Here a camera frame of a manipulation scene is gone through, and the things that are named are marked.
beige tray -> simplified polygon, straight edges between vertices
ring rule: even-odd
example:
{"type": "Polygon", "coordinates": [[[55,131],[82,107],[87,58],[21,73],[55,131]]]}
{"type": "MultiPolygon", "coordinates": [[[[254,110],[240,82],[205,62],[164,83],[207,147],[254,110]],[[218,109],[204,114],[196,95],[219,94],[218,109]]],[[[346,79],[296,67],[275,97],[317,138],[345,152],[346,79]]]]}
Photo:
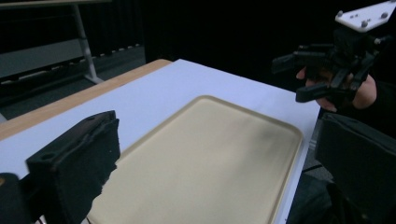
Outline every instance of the beige tray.
{"type": "Polygon", "coordinates": [[[198,97],[121,154],[88,218],[272,223],[302,139],[287,123],[198,97]]]}

person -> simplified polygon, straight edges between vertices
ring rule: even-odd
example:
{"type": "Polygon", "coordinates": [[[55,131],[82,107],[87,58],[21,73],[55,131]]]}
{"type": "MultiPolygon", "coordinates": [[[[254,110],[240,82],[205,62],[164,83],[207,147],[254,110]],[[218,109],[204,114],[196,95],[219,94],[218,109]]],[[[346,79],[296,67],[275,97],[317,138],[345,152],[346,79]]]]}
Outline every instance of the person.
{"type": "MultiPolygon", "coordinates": [[[[305,79],[305,71],[306,67],[297,73],[296,78],[305,79]]],[[[320,79],[307,79],[305,86],[315,85],[319,81],[328,83],[332,78],[332,73],[324,69],[320,70],[319,74],[320,79]]],[[[347,77],[345,88],[348,88],[351,78],[352,75],[347,77]]],[[[317,99],[316,102],[324,112],[348,116],[396,138],[396,118],[394,117],[396,115],[396,85],[392,83],[383,82],[368,75],[352,101],[344,101],[338,106],[327,98],[317,99]]],[[[328,191],[331,183],[332,181],[320,180],[302,173],[287,224],[347,223],[335,220],[331,214],[332,199],[328,191]]],[[[361,223],[370,222],[363,218],[361,223]]]]}

robotic arm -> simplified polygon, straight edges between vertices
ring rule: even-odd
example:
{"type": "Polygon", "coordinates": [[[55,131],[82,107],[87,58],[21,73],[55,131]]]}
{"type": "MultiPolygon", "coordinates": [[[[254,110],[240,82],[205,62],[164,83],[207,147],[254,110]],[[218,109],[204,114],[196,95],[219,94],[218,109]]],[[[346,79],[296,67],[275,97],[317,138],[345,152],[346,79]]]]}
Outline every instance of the robotic arm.
{"type": "Polygon", "coordinates": [[[306,78],[317,80],[319,69],[326,69],[333,73],[330,84],[299,88],[296,102],[327,97],[337,106],[345,98],[352,101],[380,50],[393,40],[390,35],[374,37],[367,32],[386,23],[395,7],[396,1],[392,0],[347,13],[340,11],[335,20],[344,26],[334,30],[333,44],[300,46],[292,54],[275,58],[272,72],[280,73],[296,65],[306,66],[306,78]],[[349,74],[353,78],[346,89],[343,84],[349,74]]]}

white table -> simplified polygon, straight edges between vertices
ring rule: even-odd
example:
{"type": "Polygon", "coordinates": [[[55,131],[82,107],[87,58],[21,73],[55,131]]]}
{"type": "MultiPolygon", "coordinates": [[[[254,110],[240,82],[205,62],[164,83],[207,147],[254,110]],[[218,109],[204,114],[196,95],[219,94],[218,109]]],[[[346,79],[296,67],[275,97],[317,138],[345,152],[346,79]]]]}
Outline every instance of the white table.
{"type": "Polygon", "coordinates": [[[184,60],[169,63],[1,140],[0,172],[15,173],[19,177],[27,175],[25,159],[82,119],[107,110],[115,110],[120,119],[120,149],[123,151],[200,95],[213,95],[280,119],[304,134],[276,217],[276,223],[285,223],[317,122],[319,106],[315,102],[296,103],[294,92],[184,60]]]}

